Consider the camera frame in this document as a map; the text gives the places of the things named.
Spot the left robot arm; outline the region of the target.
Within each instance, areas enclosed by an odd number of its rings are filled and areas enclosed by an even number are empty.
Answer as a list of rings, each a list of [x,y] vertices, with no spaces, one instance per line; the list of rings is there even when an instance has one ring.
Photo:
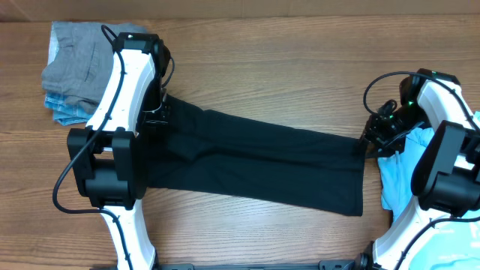
[[[70,130],[70,163],[89,214],[102,216],[118,260],[116,269],[158,269],[143,216],[148,133],[167,126],[170,107],[166,86],[175,62],[156,34],[121,32],[101,27],[113,52],[113,69],[103,97],[85,128]]]

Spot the black t-shirt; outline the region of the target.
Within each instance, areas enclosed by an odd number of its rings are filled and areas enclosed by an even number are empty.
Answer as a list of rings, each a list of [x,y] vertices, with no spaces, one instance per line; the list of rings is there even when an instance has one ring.
[[[362,215],[365,152],[356,139],[168,100],[169,124],[145,147],[149,187]]]

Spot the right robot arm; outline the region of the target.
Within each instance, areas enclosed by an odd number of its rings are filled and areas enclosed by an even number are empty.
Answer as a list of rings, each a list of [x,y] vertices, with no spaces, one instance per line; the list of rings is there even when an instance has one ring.
[[[413,170],[405,210],[347,269],[406,269],[441,226],[479,221],[464,216],[479,210],[479,120],[458,78],[423,68],[402,76],[400,101],[388,100],[369,112],[358,144],[368,158],[384,158],[404,149],[414,128],[432,127],[433,139]]]

